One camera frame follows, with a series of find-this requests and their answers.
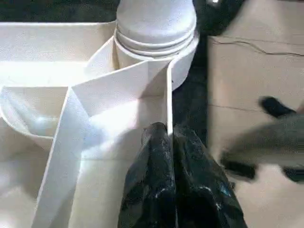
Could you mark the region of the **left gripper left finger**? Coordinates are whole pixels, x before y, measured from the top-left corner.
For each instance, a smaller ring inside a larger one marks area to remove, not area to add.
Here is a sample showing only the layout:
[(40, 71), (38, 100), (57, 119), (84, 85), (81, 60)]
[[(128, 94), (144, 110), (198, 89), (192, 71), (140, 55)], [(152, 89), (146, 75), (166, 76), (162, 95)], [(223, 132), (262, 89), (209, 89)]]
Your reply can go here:
[(125, 176), (119, 228), (174, 228), (176, 185), (166, 125), (144, 129), (141, 148)]

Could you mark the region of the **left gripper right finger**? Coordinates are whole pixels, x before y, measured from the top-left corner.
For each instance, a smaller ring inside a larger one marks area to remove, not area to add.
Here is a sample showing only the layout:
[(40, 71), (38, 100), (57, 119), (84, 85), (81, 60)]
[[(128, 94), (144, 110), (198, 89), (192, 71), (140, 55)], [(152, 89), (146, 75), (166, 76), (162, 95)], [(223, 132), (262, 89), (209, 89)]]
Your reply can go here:
[(193, 130), (173, 128), (173, 157), (180, 228), (245, 226), (229, 180)]

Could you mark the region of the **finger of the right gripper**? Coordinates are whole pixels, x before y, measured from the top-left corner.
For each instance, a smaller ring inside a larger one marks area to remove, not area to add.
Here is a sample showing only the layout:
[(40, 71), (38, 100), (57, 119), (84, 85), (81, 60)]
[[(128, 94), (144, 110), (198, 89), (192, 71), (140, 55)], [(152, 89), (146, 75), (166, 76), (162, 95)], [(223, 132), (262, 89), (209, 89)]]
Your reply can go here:
[(221, 35), (241, 8), (241, 0), (199, 0), (199, 31), (208, 36)]

